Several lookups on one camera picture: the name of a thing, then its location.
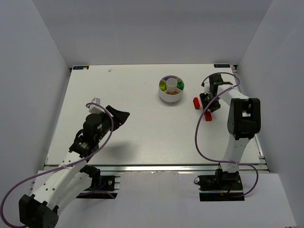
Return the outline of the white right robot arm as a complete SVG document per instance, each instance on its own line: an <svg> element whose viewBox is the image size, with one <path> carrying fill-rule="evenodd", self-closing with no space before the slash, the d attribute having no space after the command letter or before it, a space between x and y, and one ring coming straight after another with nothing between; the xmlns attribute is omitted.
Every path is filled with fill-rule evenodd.
<svg viewBox="0 0 304 228"><path fill-rule="evenodd" d="M206 112L214 112L220 108L219 100L222 99L229 105L227 128L230 134L228 145L222 160L218 161L223 172L236 173L241 165L241 158L246 146L261 129L260 100L250 98L237 87L236 84L224 81L222 72L211 74L202 82L204 93L200 94L204 116Z"/></svg>

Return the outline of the dark green square lego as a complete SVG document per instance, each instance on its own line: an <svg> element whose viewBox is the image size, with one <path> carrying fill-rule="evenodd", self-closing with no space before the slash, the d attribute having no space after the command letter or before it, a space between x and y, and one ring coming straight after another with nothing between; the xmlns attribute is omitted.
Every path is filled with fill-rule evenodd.
<svg viewBox="0 0 304 228"><path fill-rule="evenodd" d="M177 87L180 87L180 86L183 86L183 87L184 87L184 85L183 85L182 82L178 82L178 83L177 83Z"/></svg>

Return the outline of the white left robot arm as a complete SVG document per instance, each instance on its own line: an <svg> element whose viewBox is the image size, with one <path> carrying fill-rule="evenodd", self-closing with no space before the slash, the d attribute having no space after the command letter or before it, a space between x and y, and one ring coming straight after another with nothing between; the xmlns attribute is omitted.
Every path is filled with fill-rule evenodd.
<svg viewBox="0 0 304 228"><path fill-rule="evenodd" d="M93 155L101 149L100 141L111 136L129 117L129 112L111 106L102 108L88 103L90 114L76 133L73 144L50 177L30 196L19 200L19 219L29 228L53 228L59 215L79 194L95 185L100 170L88 165Z"/></svg>

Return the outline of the purple lego assembly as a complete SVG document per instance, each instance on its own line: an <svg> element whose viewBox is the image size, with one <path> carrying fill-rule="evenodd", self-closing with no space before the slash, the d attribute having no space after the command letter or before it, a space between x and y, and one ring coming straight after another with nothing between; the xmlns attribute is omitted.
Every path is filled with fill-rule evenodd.
<svg viewBox="0 0 304 228"><path fill-rule="evenodd" d="M166 77L163 78L163 80L164 80L164 81L167 81L167 80L170 79L170 78L174 78L174 77L173 77L173 76L166 76Z"/></svg>

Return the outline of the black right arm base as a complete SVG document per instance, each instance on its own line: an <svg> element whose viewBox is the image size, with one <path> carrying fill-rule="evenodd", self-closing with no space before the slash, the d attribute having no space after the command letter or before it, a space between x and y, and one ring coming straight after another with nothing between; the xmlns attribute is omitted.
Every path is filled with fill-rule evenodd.
<svg viewBox="0 0 304 228"><path fill-rule="evenodd" d="M194 179L199 186L201 202L244 201L243 185L239 172L230 173L216 169L212 175L200 175Z"/></svg>

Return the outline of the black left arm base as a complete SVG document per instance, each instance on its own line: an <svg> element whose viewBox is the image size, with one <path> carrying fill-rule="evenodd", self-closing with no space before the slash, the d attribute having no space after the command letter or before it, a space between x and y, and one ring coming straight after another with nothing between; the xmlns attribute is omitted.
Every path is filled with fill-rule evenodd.
<svg viewBox="0 0 304 228"><path fill-rule="evenodd" d="M88 174L91 185L80 193L78 199L115 199L120 188L121 177L116 174L102 174L101 171L93 166L86 165L80 170Z"/></svg>

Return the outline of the lime green sloped lego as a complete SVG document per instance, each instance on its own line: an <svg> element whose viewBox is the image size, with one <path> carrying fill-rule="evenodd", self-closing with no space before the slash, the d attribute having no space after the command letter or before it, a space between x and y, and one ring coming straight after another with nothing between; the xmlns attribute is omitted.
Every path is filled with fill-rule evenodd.
<svg viewBox="0 0 304 228"><path fill-rule="evenodd" d="M166 82L161 81L159 84L160 89L166 88Z"/></svg>

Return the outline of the red curved lego brick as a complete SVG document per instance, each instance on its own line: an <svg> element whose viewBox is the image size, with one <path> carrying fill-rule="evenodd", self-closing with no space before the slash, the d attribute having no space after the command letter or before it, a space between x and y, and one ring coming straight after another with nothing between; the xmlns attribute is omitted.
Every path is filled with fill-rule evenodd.
<svg viewBox="0 0 304 228"><path fill-rule="evenodd" d="M206 121L206 122L212 121L211 112L206 112L206 113L204 114L204 116L205 116L205 121Z"/></svg>

